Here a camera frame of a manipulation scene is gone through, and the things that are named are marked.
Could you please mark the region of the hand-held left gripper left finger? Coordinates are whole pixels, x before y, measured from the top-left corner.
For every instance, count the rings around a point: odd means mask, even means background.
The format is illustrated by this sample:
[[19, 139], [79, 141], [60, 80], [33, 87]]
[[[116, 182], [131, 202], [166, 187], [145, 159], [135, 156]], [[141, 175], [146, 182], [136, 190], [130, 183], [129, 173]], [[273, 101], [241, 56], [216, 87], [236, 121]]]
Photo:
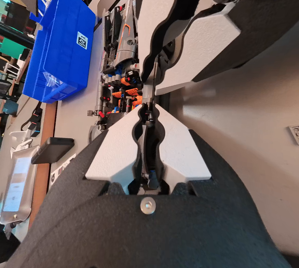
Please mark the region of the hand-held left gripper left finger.
[[142, 109], [143, 105], [138, 105], [107, 130], [85, 174], [87, 179], [119, 183], [125, 194], [129, 194], [128, 186], [134, 180], [133, 166], [138, 157], [134, 131], [141, 122]]

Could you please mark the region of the silver metal tray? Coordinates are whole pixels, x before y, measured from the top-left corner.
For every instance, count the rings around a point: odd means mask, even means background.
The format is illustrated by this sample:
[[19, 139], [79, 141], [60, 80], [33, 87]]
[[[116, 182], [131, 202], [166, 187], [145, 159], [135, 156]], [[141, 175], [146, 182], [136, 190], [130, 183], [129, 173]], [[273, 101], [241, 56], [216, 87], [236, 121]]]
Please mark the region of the silver metal tray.
[[25, 221], [32, 208], [37, 165], [31, 163], [39, 145], [15, 151], [1, 209], [1, 224]]

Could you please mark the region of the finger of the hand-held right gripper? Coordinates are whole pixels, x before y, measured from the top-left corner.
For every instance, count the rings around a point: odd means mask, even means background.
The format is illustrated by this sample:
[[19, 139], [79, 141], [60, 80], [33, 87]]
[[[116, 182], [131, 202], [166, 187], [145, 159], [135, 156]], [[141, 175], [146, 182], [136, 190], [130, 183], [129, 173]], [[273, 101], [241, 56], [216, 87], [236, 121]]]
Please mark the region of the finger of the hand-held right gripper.
[[240, 34], [229, 18], [234, 2], [225, 4], [222, 11], [196, 18], [185, 29], [182, 49], [177, 61], [165, 71], [155, 95], [162, 95], [188, 85], [193, 79]]
[[156, 56], [187, 26], [199, 0], [136, 0], [140, 78], [145, 83]]

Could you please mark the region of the grey lego car model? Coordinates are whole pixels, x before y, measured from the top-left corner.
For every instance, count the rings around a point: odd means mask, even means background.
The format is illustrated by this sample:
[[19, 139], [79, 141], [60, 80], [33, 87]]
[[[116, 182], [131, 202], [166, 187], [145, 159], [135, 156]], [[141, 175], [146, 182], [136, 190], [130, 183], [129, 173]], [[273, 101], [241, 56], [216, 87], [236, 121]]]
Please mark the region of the grey lego car model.
[[159, 194], [155, 172], [155, 149], [158, 139], [154, 136], [153, 103], [167, 104], [169, 98], [154, 95], [155, 82], [160, 78], [161, 66], [166, 66], [174, 54], [175, 41], [166, 44], [155, 59], [154, 68], [144, 84], [139, 75], [138, 31], [135, 0], [116, 6], [111, 12], [103, 10], [103, 55], [99, 67], [99, 80], [95, 109], [88, 116], [97, 117], [90, 127], [88, 142], [107, 130], [138, 106], [145, 105], [142, 122], [142, 169], [139, 194]]

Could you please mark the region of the scattered small lego pieces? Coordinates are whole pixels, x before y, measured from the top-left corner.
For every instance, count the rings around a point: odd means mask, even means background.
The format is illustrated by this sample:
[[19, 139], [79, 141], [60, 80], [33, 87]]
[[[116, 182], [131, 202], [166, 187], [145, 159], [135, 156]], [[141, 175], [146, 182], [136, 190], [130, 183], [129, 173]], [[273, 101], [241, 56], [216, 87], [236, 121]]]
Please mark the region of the scattered small lego pieces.
[[287, 127], [290, 131], [290, 134], [292, 135], [292, 138], [294, 139], [294, 142], [299, 145], [299, 125], [291, 125]]

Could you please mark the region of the blue plastic storage bin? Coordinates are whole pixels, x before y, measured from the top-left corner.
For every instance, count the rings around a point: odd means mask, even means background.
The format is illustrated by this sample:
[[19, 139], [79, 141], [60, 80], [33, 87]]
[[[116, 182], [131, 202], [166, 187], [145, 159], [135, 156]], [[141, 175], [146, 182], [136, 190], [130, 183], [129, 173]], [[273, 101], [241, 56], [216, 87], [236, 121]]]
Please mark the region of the blue plastic storage bin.
[[[96, 16], [82, 0], [51, 0], [39, 24], [22, 93], [43, 103], [87, 87]], [[43, 72], [63, 84], [46, 86]]]

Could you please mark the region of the white plastic clip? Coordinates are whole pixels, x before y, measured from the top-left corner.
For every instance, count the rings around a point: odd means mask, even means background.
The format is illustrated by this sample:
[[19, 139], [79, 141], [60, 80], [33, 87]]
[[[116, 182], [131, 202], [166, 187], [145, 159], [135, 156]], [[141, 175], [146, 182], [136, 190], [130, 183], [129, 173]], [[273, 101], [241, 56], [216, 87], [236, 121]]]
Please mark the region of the white plastic clip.
[[28, 149], [32, 143], [31, 130], [14, 131], [9, 134], [13, 143], [16, 143], [16, 148], [10, 148], [10, 156], [13, 158], [13, 153], [21, 150]]

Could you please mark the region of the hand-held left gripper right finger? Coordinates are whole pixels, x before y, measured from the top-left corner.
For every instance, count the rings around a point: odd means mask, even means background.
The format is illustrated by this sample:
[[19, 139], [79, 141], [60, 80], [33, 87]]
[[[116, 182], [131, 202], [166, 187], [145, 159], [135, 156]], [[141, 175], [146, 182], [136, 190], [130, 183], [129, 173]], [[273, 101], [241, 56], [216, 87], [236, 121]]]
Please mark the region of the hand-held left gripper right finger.
[[155, 110], [159, 112], [156, 126], [163, 127], [163, 139], [159, 144], [162, 179], [170, 192], [178, 183], [209, 180], [211, 173], [189, 129], [161, 106], [155, 104]]

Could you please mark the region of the teal plastic container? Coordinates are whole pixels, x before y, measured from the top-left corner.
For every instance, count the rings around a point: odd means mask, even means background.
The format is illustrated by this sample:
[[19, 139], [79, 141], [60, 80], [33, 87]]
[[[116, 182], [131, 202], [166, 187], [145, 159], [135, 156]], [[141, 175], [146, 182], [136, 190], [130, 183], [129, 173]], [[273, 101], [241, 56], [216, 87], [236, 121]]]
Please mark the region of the teal plastic container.
[[24, 49], [26, 49], [25, 46], [22, 46], [7, 38], [3, 38], [0, 52], [13, 58], [19, 58], [19, 55], [23, 53]]

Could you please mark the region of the white printed card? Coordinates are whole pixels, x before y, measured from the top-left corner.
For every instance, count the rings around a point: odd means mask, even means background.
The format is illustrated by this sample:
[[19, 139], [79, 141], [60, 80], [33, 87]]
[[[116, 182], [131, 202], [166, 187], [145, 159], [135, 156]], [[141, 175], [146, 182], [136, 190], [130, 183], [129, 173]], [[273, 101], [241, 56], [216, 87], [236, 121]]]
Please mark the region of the white printed card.
[[62, 171], [68, 166], [76, 154], [73, 154], [68, 160], [66, 160], [62, 165], [60, 165], [55, 171], [50, 173], [49, 188], [55, 183], [56, 179], [61, 175]]

